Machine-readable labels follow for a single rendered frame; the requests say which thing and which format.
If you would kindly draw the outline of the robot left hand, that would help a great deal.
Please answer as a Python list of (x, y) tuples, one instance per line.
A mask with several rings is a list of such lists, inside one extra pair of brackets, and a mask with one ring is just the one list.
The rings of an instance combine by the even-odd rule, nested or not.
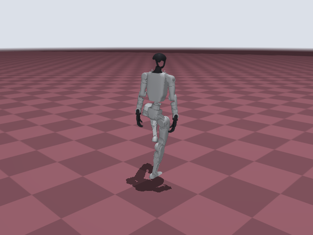
[(140, 122), (142, 123), (142, 121), (141, 121), (141, 119), (140, 119), (140, 114), (141, 114), (141, 113), (139, 113), (139, 109), (137, 109), (137, 110), (136, 110), (136, 121), (137, 121), (137, 125), (138, 125), (139, 127), (143, 127), (143, 125), (140, 124)]

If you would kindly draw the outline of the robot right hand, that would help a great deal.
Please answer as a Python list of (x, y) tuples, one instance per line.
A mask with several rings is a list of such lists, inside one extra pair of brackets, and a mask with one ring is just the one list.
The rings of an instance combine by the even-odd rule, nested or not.
[(173, 124), (170, 126), (170, 128), (172, 127), (172, 129), (170, 131), (168, 131), (168, 133), (172, 133), (175, 130), (177, 120), (178, 120), (178, 115), (175, 115), (172, 120), (173, 120)]

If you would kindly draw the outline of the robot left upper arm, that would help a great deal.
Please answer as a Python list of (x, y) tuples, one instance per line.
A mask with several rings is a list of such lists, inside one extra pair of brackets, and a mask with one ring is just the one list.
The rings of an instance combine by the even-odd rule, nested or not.
[(141, 75), (141, 85), (140, 85), (140, 93), (139, 96), (145, 97), (146, 96), (146, 87), (147, 87), (147, 74), (148, 72), (145, 72)]

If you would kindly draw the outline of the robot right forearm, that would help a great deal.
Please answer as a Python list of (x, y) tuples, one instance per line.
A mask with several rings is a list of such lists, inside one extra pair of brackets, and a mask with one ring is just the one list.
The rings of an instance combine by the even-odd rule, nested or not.
[(176, 95), (175, 95), (175, 101), (171, 102), (171, 109), (172, 109), (172, 114), (173, 114), (172, 117), (174, 118), (175, 115), (178, 115), (177, 96)]

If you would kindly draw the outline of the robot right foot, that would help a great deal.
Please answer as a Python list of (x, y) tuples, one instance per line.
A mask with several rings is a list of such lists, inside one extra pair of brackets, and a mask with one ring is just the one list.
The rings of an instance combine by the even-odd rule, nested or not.
[(149, 178), (150, 178), (150, 179), (154, 179), (155, 177), (157, 177), (157, 176), (159, 176), (159, 175), (161, 175), (161, 174), (162, 174), (161, 171), (157, 172), (157, 174), (154, 174), (154, 172), (153, 172), (153, 173), (150, 174)]

